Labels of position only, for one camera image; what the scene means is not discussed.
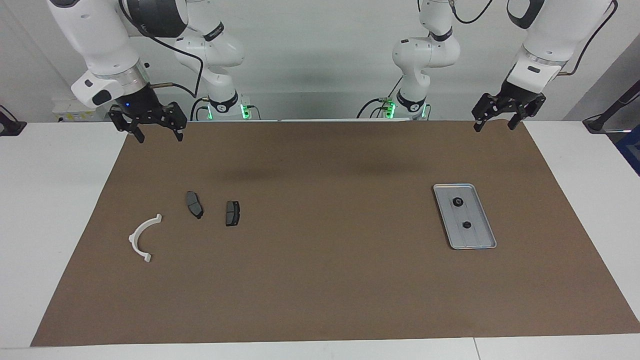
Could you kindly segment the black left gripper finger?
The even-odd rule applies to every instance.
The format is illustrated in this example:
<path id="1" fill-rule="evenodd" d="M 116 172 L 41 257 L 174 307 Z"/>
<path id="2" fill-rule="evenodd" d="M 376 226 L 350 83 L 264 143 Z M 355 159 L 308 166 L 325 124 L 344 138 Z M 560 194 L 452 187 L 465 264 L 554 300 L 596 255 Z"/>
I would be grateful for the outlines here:
<path id="1" fill-rule="evenodd" d="M 492 120 L 494 116 L 496 116 L 496 105 L 496 96 L 490 95 L 489 93 L 483 93 L 480 99 L 474 105 L 472 109 L 472 115 L 475 121 L 473 129 L 477 133 L 482 131 L 487 121 Z"/>
<path id="2" fill-rule="evenodd" d="M 546 102 L 547 98 L 544 94 L 538 94 L 533 100 L 523 103 L 518 100 L 510 100 L 510 109 L 513 116 L 507 123 L 507 127 L 514 131 L 521 121 L 528 117 L 534 117 Z"/>

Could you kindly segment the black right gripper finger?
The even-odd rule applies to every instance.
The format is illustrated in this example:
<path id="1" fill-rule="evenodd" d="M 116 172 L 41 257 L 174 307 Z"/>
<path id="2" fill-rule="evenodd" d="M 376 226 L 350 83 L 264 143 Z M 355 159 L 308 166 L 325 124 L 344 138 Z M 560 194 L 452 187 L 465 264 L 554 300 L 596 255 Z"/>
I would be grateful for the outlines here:
<path id="1" fill-rule="evenodd" d="M 186 129 L 187 123 L 188 118 L 177 102 L 173 101 L 160 107 L 158 125 L 171 130 L 178 142 L 183 141 L 185 136 L 183 132 Z"/>
<path id="2" fill-rule="evenodd" d="M 126 132 L 134 136 L 140 144 L 144 143 L 146 137 L 142 130 L 139 129 L 139 122 L 137 119 L 126 121 L 124 113 L 120 107 L 110 107 L 109 118 L 119 132 Z"/>

